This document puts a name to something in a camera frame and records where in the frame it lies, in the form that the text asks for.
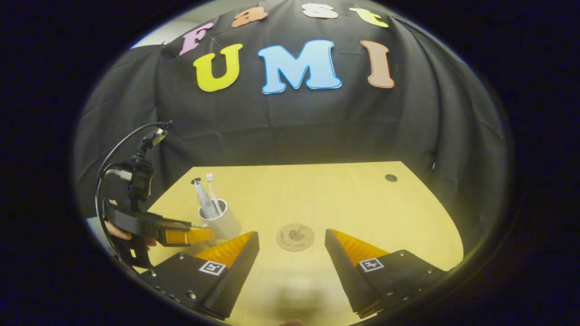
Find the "blue letter m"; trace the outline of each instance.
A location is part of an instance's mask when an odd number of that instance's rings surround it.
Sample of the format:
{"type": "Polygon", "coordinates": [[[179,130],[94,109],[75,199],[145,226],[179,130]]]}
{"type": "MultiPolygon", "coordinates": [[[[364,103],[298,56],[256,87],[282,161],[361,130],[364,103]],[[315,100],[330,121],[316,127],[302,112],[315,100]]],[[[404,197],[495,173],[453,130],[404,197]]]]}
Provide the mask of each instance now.
{"type": "Polygon", "coordinates": [[[338,88],[342,81],[334,74],[330,49],[331,41],[317,39],[304,44],[298,58],[294,58],[281,45],[269,46],[258,51],[266,64],[266,84],[262,88],[265,94],[280,93],[286,84],[280,81],[280,72],[286,80],[297,89],[302,84],[306,70],[310,69],[310,78],[306,81],[309,88],[338,88]]]}

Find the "white cup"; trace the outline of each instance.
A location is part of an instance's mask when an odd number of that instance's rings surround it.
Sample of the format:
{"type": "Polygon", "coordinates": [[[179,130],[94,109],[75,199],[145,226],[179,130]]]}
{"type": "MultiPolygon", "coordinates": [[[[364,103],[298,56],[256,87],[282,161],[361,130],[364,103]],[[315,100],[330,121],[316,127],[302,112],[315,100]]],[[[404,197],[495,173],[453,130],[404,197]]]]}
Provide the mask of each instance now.
{"type": "Polygon", "coordinates": [[[240,226],[234,219],[231,210],[228,209],[227,202],[221,199],[218,199],[217,201],[223,212],[220,216],[213,219],[206,219],[201,207],[198,209],[197,215],[204,223],[213,229],[214,237],[223,240],[230,240],[237,237],[240,234],[240,226]]]}

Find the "black fabric backdrop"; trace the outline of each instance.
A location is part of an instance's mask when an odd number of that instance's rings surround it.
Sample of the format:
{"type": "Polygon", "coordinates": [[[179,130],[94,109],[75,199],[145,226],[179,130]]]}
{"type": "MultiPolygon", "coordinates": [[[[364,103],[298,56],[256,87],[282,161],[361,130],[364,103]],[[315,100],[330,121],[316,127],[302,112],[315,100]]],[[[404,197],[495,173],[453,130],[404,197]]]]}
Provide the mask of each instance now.
{"type": "MultiPolygon", "coordinates": [[[[237,28],[234,16],[249,7],[223,14],[183,56],[177,55],[181,37],[127,51],[99,82],[79,122],[74,176],[82,214],[94,215],[96,170],[106,153],[138,126],[171,119],[169,136],[148,154],[157,168],[148,205],[192,166],[400,160],[446,208],[467,254],[496,222],[508,191],[511,153],[499,103],[460,58],[405,18],[372,10],[389,25],[378,27],[349,10],[359,6],[325,0],[340,16],[315,19],[302,13],[304,3],[260,2],[268,16],[237,28]],[[264,61],[257,52],[282,45],[297,57],[314,39],[334,43],[342,86],[310,89],[307,73],[298,89],[262,93],[264,61]],[[394,88],[367,82],[363,39],[389,48],[394,88]],[[237,80],[217,92],[201,90],[193,61],[215,53],[213,75],[221,76],[219,51],[237,43],[243,44],[237,80]]],[[[141,137],[112,161],[128,159],[141,137]]],[[[121,200],[126,185],[111,183],[106,191],[121,200]]]]}

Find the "hand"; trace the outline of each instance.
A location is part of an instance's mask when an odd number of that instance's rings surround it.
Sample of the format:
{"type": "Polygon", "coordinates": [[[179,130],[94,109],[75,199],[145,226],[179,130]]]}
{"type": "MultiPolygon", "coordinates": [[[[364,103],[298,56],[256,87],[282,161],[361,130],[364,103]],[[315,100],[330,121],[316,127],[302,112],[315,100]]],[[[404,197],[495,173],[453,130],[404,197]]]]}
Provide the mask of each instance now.
{"type": "MultiPolygon", "coordinates": [[[[105,221],[105,226],[107,227],[109,234],[111,234],[112,236],[123,240],[131,240],[131,233],[119,229],[118,227],[111,224],[109,221],[105,221]]],[[[147,237],[146,241],[147,241],[147,250],[150,250],[149,247],[157,246],[157,241],[155,241],[155,239],[153,238],[147,237]]]]}

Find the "toothbrush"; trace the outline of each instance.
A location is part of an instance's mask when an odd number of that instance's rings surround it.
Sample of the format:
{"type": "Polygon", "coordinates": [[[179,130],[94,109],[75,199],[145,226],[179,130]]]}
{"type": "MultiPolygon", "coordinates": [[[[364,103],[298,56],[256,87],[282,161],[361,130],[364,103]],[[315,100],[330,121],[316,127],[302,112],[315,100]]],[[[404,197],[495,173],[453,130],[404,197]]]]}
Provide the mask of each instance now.
{"type": "Polygon", "coordinates": [[[208,173],[205,176],[206,176],[206,178],[208,178],[209,193],[212,195],[213,203],[216,205],[217,212],[219,213],[219,215],[221,215],[221,214],[223,214],[222,209],[219,206],[218,198],[213,194],[213,190],[212,190],[213,174],[208,173]]]}

